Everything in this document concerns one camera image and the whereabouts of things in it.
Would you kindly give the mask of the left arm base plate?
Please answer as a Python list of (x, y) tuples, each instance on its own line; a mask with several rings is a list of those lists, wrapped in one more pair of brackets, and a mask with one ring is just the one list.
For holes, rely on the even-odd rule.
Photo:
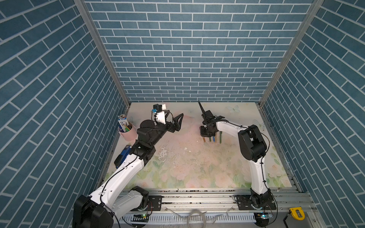
[(152, 195), (148, 199), (142, 199), (142, 204), (131, 211), (160, 211), (162, 207), (161, 195)]

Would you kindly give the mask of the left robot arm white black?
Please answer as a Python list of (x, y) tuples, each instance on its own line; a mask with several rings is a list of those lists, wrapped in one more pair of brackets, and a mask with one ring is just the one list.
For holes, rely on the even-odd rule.
[(167, 132), (181, 130), (183, 114), (168, 122), (169, 111), (157, 113), (155, 120), (144, 120), (137, 129), (138, 138), (126, 159), (98, 189), (81, 195), (74, 203), (73, 228), (111, 228), (132, 210), (144, 210), (149, 192), (139, 186), (119, 198), (131, 179), (142, 170), (156, 152), (155, 145)]

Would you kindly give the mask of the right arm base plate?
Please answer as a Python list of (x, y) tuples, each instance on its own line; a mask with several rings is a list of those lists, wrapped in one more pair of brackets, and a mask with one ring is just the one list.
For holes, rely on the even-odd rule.
[(240, 211), (249, 210), (276, 210), (277, 204), (271, 194), (269, 195), (234, 195), (233, 200), (238, 206)]

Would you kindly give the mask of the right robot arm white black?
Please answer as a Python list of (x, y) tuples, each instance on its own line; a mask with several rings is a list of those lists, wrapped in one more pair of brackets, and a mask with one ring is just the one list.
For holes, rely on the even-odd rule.
[(264, 135), (256, 125), (241, 125), (230, 122), (223, 116), (215, 116), (208, 110), (202, 111), (200, 135), (213, 138), (217, 133), (228, 133), (238, 139), (242, 156), (249, 161), (252, 176), (251, 204), (256, 209), (264, 208), (271, 197), (271, 190), (265, 176), (264, 161), (268, 150)]

